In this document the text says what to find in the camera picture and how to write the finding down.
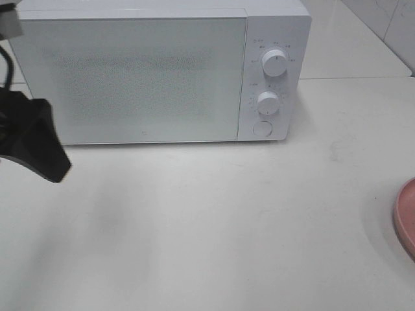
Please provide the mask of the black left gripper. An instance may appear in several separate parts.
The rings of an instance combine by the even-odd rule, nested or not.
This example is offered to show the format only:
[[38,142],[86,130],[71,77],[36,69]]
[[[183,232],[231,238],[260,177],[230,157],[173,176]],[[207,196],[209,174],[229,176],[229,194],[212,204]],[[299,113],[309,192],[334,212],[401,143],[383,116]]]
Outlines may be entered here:
[[71,162],[56,134],[52,106],[21,91],[1,87],[1,158],[44,179],[61,182]]

